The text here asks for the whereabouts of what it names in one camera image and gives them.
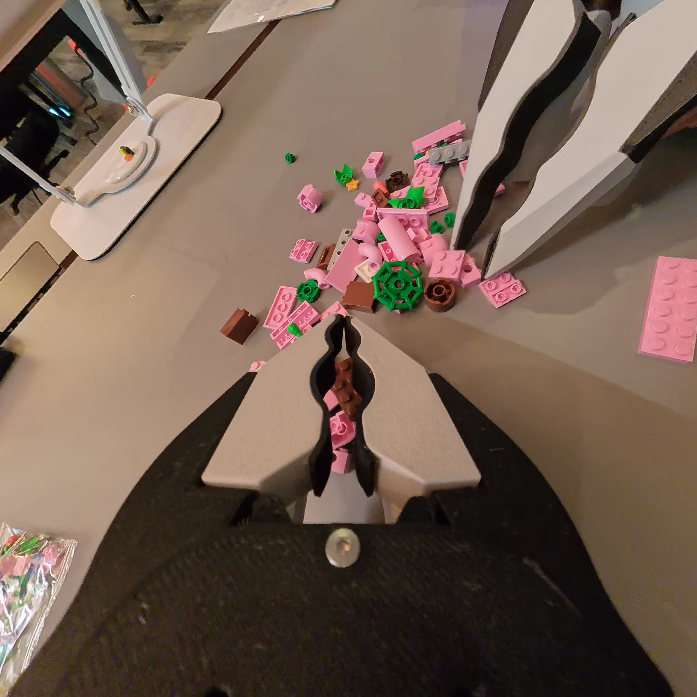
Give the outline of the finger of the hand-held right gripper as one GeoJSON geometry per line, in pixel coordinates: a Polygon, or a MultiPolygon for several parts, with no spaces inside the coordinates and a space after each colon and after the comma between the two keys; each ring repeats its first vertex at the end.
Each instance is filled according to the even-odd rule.
{"type": "Polygon", "coordinates": [[[601,39],[582,1],[531,3],[477,115],[452,249],[467,248],[536,123],[589,65],[601,39]]]}
{"type": "MultiPolygon", "coordinates": [[[[599,66],[605,66],[603,58],[599,66]]],[[[619,122],[602,125],[602,118],[609,117],[611,107],[617,107],[620,99],[611,96],[608,86],[597,92],[598,71],[597,68],[592,95],[579,125],[541,166],[523,205],[489,243],[484,279],[524,260],[629,177],[648,154],[640,162],[633,162],[620,148],[649,110],[648,103],[657,98],[649,98],[640,109],[639,99],[634,98],[629,107],[620,108],[619,122]]]]}

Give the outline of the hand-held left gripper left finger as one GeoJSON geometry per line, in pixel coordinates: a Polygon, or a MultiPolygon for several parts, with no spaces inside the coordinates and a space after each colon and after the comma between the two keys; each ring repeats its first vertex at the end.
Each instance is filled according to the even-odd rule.
{"type": "Polygon", "coordinates": [[[301,498],[322,494],[333,447],[323,398],[335,382],[345,318],[333,315],[252,376],[203,472],[210,486],[301,498]]]}

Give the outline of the long pink plate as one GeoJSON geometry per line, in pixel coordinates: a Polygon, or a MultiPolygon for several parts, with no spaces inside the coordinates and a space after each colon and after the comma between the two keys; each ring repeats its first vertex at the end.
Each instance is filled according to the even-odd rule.
{"type": "Polygon", "coordinates": [[[696,260],[658,257],[638,354],[693,361],[696,344],[696,260]]]}

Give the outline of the black office chair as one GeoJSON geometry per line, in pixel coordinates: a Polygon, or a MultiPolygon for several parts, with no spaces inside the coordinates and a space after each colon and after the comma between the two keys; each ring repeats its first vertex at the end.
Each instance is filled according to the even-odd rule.
{"type": "MultiPolygon", "coordinates": [[[[23,163],[48,179],[52,169],[69,151],[49,159],[61,131],[56,119],[19,88],[1,90],[1,139],[23,163]]],[[[4,158],[1,159],[1,203],[8,202],[18,215],[20,202],[38,185],[4,158]]]]}

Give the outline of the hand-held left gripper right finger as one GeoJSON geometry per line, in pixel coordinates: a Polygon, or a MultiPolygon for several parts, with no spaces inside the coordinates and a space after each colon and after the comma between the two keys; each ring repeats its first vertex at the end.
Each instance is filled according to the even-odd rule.
{"type": "Polygon", "coordinates": [[[480,471],[424,367],[357,319],[347,320],[355,469],[364,492],[397,507],[415,496],[476,486],[480,471]]]}

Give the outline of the small clear plastic bag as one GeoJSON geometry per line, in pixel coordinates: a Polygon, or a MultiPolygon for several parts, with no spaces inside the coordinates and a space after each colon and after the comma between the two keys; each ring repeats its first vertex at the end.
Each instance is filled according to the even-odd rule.
{"type": "Polygon", "coordinates": [[[28,667],[77,547],[75,539],[1,525],[1,695],[28,667]]]}

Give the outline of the green web piece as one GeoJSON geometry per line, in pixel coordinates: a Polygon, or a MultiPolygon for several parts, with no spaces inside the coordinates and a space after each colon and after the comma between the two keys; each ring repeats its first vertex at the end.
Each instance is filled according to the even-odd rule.
{"type": "Polygon", "coordinates": [[[424,295],[422,272],[407,261],[386,261],[371,279],[374,299],[389,311],[409,311],[424,295]]]}

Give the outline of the pile of pink toy bricks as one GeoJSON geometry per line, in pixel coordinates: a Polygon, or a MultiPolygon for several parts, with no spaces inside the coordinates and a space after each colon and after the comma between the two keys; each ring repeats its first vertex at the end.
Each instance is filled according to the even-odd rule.
{"type": "MultiPolygon", "coordinates": [[[[413,176],[396,171],[379,181],[384,153],[370,153],[362,173],[374,181],[373,193],[359,192],[355,197],[362,208],[355,228],[343,229],[336,243],[322,250],[317,265],[305,269],[302,283],[296,287],[281,285],[274,296],[263,326],[271,330],[272,341],[280,350],[328,316],[346,317],[349,311],[372,313],[378,306],[384,307],[374,299],[371,279],[386,261],[417,266],[423,290],[430,280],[438,278],[452,280],[457,289],[477,287],[494,308],[526,294],[524,285],[511,273],[485,280],[473,257],[449,250],[444,234],[455,226],[453,212],[445,215],[443,223],[431,219],[449,208],[440,185],[448,164],[432,167],[429,150],[465,141],[465,130],[466,125],[457,120],[416,139],[412,144],[413,176]]],[[[456,163],[463,176],[468,159],[456,163]]]]}

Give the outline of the brown round brick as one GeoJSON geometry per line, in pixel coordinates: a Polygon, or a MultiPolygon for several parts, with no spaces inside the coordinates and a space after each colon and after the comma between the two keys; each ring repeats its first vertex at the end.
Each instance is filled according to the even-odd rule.
{"type": "Polygon", "coordinates": [[[457,287],[452,280],[438,278],[430,280],[424,289],[426,306],[434,312],[449,311],[457,299],[457,287]]]}

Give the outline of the white book stand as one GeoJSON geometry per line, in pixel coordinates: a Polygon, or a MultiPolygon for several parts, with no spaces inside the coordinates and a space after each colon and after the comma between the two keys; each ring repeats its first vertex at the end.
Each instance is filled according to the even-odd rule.
{"type": "Polygon", "coordinates": [[[98,159],[72,187],[53,186],[5,147],[1,156],[59,200],[52,229],[81,259],[92,261],[108,253],[207,137],[222,107],[214,100],[172,93],[147,105],[100,3],[80,4],[118,75],[130,124],[113,144],[97,147],[98,159]],[[123,145],[135,152],[131,162],[118,151],[123,145]]]}

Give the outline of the printed paper sheet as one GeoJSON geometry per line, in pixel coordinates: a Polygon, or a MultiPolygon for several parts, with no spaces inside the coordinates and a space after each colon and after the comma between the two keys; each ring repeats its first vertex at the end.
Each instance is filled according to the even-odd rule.
{"type": "Polygon", "coordinates": [[[215,18],[208,33],[281,20],[332,8],[336,1],[229,1],[215,18]]]}

